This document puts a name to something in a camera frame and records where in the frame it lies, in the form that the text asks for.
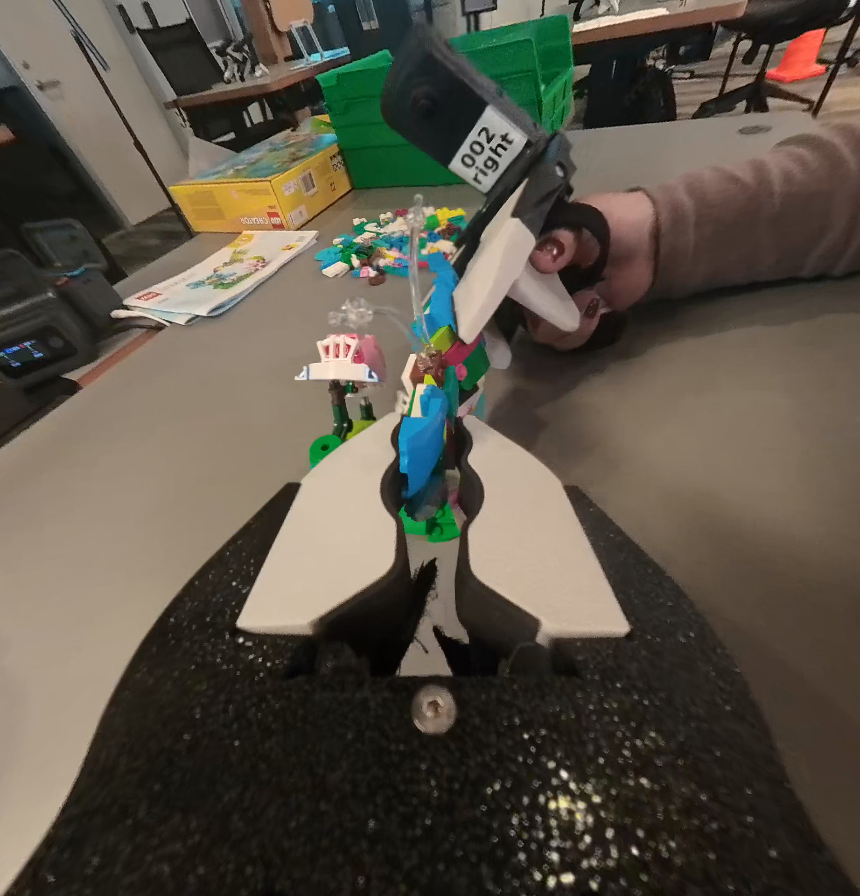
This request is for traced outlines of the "black equipment bag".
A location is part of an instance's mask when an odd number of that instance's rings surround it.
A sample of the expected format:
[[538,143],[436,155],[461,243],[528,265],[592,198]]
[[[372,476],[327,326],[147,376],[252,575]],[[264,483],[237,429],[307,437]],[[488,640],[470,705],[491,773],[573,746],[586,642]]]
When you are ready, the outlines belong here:
[[26,222],[20,231],[57,296],[97,339],[122,331],[112,312],[122,306],[114,285],[125,272],[99,239],[73,218]]

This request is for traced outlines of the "clear lego flower piece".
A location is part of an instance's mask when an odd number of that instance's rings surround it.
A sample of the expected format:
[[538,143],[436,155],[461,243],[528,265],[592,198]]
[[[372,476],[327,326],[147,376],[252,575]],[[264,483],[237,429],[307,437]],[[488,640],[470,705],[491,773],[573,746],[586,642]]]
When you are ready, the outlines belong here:
[[389,306],[378,306],[363,297],[352,297],[328,312],[327,321],[335,332],[376,335],[379,330],[396,329],[408,340],[412,331],[401,313]]

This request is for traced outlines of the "black backpack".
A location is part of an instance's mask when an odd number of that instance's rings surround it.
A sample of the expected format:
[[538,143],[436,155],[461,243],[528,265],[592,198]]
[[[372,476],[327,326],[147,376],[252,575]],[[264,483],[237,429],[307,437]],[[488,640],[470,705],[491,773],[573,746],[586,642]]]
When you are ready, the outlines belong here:
[[615,126],[639,126],[678,119],[675,90],[669,71],[636,60],[626,69],[617,89]]

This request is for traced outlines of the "pile of loose lego bricks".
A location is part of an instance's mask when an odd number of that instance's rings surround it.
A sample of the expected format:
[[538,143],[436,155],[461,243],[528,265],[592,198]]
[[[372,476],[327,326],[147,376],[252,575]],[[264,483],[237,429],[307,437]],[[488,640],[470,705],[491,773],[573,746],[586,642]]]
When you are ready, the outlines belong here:
[[[374,219],[354,218],[349,232],[334,237],[329,247],[315,254],[321,273],[362,280],[408,276],[407,214],[408,209],[398,209],[384,211]],[[449,265],[468,216],[461,208],[434,206],[425,206],[424,216],[419,268],[437,274]]]

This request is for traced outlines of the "grey door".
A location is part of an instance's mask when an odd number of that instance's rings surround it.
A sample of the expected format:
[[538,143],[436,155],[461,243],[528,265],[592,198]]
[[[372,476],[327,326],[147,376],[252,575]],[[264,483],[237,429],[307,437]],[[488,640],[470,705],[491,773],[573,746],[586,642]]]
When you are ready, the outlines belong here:
[[[65,2],[110,64],[104,75],[165,183],[187,172],[176,117],[114,2]],[[114,215],[136,225],[169,207],[52,2],[0,1],[0,52]]]

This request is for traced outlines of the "yellow lego box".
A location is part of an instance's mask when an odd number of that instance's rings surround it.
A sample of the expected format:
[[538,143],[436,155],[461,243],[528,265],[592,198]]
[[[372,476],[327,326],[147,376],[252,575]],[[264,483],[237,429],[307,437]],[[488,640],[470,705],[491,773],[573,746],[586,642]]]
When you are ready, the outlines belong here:
[[170,187],[197,233],[302,230],[352,191],[332,130],[290,130]]

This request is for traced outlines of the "clear lego rod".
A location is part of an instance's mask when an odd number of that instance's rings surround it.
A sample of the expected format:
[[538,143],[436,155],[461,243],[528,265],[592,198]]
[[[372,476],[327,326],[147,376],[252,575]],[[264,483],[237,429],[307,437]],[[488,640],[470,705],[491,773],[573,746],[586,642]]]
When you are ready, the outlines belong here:
[[424,229],[424,196],[415,194],[408,210],[406,223],[408,226],[408,279],[413,310],[413,325],[416,327],[414,344],[416,353],[425,352],[431,338],[424,319],[424,293],[420,282],[420,237]]

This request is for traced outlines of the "green plastic bin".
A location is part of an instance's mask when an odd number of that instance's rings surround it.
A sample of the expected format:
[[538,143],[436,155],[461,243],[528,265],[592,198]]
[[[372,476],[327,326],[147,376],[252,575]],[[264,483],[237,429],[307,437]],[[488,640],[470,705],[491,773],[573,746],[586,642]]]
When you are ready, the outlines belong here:
[[548,133],[573,114],[572,20],[554,15],[449,40]]
[[352,184],[356,189],[462,184],[385,123],[380,94],[392,61],[383,49],[317,76]]

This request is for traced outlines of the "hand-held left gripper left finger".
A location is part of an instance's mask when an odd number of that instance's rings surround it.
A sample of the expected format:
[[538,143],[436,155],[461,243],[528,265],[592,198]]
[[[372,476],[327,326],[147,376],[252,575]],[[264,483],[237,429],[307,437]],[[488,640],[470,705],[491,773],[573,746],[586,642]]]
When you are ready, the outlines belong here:
[[437,555],[399,517],[400,420],[383,416],[303,477],[237,617],[241,632],[343,645],[378,676],[433,669],[429,636],[414,640]]

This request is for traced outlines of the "orange traffic cone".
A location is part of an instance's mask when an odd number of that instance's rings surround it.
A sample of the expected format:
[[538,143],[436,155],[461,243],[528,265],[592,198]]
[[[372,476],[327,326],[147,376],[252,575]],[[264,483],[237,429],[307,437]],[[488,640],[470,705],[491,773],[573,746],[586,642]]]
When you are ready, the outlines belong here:
[[767,72],[766,78],[778,84],[795,84],[824,75],[827,64],[818,59],[826,34],[826,28],[815,29],[791,41],[779,64]]

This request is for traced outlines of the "light wooden table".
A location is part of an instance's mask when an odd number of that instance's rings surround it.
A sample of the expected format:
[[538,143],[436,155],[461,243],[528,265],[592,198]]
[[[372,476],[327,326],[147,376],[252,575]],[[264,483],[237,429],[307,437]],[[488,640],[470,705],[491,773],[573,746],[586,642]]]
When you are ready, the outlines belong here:
[[744,15],[747,1],[670,1],[620,2],[617,12],[611,8],[573,23],[571,43],[574,48],[651,35],[667,31],[734,21]]

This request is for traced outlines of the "blue lego bird model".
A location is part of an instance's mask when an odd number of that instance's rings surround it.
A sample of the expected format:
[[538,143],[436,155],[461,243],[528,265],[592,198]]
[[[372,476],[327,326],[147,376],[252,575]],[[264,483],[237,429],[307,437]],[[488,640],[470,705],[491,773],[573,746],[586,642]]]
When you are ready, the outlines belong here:
[[444,543],[459,537],[455,424],[482,412],[491,362],[483,336],[465,342],[458,335],[458,275],[446,255],[431,252],[418,263],[433,283],[413,317],[413,353],[398,396],[399,516],[407,534]]

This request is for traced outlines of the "person's right forearm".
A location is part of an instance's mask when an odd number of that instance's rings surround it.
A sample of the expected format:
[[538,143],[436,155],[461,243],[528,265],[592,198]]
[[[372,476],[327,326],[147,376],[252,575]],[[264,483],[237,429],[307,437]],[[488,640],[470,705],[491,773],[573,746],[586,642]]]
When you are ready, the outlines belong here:
[[646,193],[652,299],[860,273],[860,114]]

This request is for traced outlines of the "lego instruction booklet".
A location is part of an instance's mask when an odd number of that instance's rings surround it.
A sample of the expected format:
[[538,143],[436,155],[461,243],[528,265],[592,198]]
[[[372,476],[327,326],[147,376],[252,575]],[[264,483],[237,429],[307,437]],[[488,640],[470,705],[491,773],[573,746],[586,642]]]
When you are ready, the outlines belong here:
[[308,250],[316,230],[250,230],[206,260],[124,299],[127,315],[189,325],[222,315]]

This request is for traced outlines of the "brown wooden table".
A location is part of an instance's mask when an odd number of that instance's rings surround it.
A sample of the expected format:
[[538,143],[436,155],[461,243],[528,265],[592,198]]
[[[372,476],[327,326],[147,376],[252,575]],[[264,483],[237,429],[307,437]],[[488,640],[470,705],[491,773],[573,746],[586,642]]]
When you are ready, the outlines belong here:
[[268,67],[267,73],[251,78],[246,82],[233,84],[216,84],[205,91],[177,96],[163,102],[166,110],[188,112],[194,108],[207,106],[226,106],[253,102],[274,96],[295,85],[317,79],[323,73],[333,71],[354,59],[348,53],[330,58],[311,61],[301,66],[277,63]]

